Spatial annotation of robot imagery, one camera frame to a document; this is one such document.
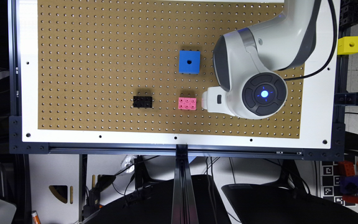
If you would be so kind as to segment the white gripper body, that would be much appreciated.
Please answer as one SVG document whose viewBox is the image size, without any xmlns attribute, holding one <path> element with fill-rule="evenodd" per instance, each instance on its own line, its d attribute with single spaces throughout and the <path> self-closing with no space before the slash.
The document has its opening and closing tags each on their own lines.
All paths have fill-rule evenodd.
<svg viewBox="0 0 358 224">
<path fill-rule="evenodd" d="M 226 94 L 220 86 L 209 87 L 202 94 L 201 106 L 209 113 L 230 114 L 230 110 L 226 104 Z"/>
</svg>

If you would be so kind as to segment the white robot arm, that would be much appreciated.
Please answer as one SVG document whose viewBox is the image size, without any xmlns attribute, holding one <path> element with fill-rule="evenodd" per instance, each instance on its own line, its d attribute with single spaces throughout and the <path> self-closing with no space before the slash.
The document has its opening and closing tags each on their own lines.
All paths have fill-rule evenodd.
<svg viewBox="0 0 358 224">
<path fill-rule="evenodd" d="M 285 1 L 273 19 L 222 35 L 213 50 L 219 85 L 203 93 L 203 109 L 245 119 L 278 112 L 288 90 L 276 72 L 304 64 L 313 53 L 320 5 L 320 0 Z"/>
</svg>

